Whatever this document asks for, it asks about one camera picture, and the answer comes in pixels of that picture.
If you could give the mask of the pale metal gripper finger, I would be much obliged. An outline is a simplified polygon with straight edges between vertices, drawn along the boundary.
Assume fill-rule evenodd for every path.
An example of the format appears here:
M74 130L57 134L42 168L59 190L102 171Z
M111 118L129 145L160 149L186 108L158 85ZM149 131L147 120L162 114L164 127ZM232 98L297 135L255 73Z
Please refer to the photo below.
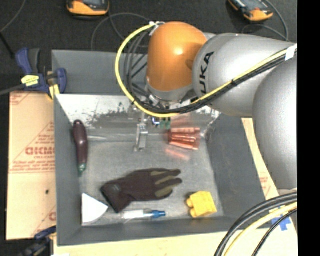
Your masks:
M134 145L134 151L137 152L140 150L140 132L141 132L141 125L136 125L136 135L135 135L135 145Z
M144 123L139 125L139 150L144 150L147 145L149 130L148 126Z

